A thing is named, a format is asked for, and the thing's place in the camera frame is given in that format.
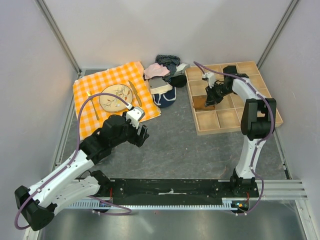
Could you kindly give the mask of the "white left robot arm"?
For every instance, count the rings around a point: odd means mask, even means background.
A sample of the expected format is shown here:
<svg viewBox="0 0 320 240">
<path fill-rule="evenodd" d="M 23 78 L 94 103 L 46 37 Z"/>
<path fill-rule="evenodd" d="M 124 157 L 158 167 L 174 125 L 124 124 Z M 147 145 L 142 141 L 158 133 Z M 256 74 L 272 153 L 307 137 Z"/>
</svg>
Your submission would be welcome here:
<svg viewBox="0 0 320 240">
<path fill-rule="evenodd" d="M 122 115 L 111 115 L 102 127 L 83 141 L 77 141 L 70 158 L 49 175 L 30 187 L 18 187 L 14 192 L 17 215 L 24 217 L 29 228 L 38 231 L 77 200 L 95 194 L 106 196 L 110 191 L 109 179 L 100 171 L 91 173 L 73 187 L 68 185 L 109 156 L 118 145 L 128 142 L 141 147 L 149 137 L 148 128 L 140 123 L 144 115 L 139 107 L 125 111 Z"/>
</svg>

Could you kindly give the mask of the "brown underwear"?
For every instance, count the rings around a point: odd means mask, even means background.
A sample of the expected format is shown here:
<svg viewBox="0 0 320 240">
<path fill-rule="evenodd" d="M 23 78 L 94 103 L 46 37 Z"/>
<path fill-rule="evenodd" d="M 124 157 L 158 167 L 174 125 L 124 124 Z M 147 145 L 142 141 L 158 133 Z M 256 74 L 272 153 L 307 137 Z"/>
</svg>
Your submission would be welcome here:
<svg viewBox="0 0 320 240">
<path fill-rule="evenodd" d="M 216 109 L 214 105 L 205 106 L 207 97 L 205 95 L 197 95 L 192 97 L 192 107 L 197 111 L 213 111 Z"/>
</svg>

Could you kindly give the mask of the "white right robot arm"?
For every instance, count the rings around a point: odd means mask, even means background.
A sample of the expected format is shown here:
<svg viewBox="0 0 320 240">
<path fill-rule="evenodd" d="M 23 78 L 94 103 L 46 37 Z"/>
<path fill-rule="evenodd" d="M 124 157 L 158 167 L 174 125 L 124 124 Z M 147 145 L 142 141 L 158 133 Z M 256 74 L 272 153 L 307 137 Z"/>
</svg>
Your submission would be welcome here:
<svg viewBox="0 0 320 240">
<path fill-rule="evenodd" d="M 216 106 L 232 93 L 244 103 L 240 121 L 244 142 L 229 184 L 230 193 L 240 197 L 258 177 L 255 169 L 261 149 L 276 127 L 277 101 L 260 93 L 245 73 L 218 72 L 206 66 L 202 68 L 202 79 L 208 84 L 205 88 L 205 107 Z"/>
</svg>

